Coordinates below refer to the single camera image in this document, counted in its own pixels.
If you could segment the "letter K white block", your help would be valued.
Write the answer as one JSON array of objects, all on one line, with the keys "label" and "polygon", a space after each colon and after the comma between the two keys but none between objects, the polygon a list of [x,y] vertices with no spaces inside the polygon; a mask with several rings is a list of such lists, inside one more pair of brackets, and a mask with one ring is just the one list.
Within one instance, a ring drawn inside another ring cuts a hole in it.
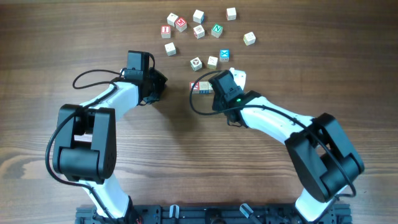
[{"label": "letter K white block", "polygon": [[208,82],[208,92],[209,93],[213,93],[213,87],[212,87],[212,84],[210,82]]}]

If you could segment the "red letter A block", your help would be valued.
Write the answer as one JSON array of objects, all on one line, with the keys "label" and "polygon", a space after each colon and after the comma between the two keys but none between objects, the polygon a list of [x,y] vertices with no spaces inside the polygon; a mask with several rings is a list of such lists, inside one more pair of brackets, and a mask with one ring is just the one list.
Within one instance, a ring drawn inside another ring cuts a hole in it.
[{"label": "red letter A block", "polygon": [[199,83],[190,82],[190,90],[192,91],[193,94],[199,94],[200,93]]}]

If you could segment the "violin picture white block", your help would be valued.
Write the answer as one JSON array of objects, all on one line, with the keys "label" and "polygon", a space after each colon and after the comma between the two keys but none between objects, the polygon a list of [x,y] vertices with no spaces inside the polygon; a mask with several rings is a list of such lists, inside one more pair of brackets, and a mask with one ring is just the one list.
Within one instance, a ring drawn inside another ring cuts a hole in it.
[{"label": "violin picture white block", "polygon": [[215,70],[217,68],[217,64],[218,64],[218,58],[217,57],[213,57],[213,56],[209,56],[207,67],[210,68],[210,69],[214,69]]}]

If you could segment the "white red sided block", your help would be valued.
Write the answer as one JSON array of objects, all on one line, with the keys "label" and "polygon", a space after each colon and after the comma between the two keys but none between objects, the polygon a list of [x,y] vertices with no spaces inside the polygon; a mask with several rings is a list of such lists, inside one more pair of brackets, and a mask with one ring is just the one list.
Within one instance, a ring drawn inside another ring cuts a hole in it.
[{"label": "white red sided block", "polygon": [[172,56],[177,53],[177,49],[175,48],[175,45],[173,42],[171,42],[169,44],[165,44],[165,51],[168,56]]}]

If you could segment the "blue letter X block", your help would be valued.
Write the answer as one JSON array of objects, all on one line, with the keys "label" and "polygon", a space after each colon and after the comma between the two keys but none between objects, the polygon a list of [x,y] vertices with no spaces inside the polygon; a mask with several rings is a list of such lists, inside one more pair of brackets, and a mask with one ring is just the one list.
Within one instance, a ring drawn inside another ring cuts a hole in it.
[{"label": "blue letter X block", "polygon": [[228,62],[228,61],[229,61],[229,49],[221,49],[220,62]]}]

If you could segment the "soccer ball picture block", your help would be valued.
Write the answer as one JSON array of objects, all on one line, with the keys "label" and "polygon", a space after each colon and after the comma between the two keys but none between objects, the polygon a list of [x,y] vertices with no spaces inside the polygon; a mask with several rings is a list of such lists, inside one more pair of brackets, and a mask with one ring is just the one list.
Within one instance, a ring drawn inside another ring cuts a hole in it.
[{"label": "soccer ball picture block", "polygon": [[197,70],[199,70],[199,69],[201,69],[202,66],[203,66],[201,60],[200,60],[198,57],[192,59],[192,60],[190,61],[190,65],[191,65],[191,68],[192,68],[192,70],[193,70],[194,72],[197,71]]}]

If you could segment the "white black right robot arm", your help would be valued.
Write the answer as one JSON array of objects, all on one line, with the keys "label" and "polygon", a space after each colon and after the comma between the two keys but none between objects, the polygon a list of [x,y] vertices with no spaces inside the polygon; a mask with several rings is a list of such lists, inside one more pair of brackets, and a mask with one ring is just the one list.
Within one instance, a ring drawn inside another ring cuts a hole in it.
[{"label": "white black right robot arm", "polygon": [[281,142],[289,153],[303,192],[294,209],[315,223],[328,212],[345,188],[364,172],[364,162],[334,116],[313,118],[285,110],[255,91],[245,93],[246,75],[223,70],[209,80],[215,97],[212,109],[228,121],[256,129]]}]

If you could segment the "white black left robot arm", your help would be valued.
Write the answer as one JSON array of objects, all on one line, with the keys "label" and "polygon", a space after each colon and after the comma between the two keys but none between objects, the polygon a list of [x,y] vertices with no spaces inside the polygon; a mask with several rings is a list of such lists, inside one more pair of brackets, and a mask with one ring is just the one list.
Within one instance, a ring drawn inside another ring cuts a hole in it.
[{"label": "white black left robot arm", "polygon": [[127,65],[108,88],[79,105],[65,104],[45,152],[48,173],[61,184],[81,187],[94,205],[76,210],[76,223],[142,223],[114,174],[116,122],[137,106],[160,100],[167,78],[149,52],[127,53]]}]

